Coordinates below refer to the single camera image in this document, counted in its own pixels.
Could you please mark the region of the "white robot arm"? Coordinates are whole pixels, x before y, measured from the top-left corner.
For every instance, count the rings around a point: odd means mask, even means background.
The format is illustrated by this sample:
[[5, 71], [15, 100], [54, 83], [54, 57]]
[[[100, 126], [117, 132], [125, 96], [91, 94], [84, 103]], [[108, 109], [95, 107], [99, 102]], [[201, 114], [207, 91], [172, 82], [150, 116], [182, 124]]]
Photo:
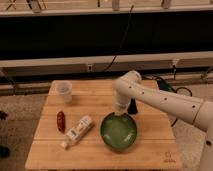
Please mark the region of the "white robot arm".
[[121, 112], [137, 99], [206, 133], [197, 171], [213, 171], [213, 102], [143, 86], [141, 75], [129, 71], [113, 81], [115, 106]]

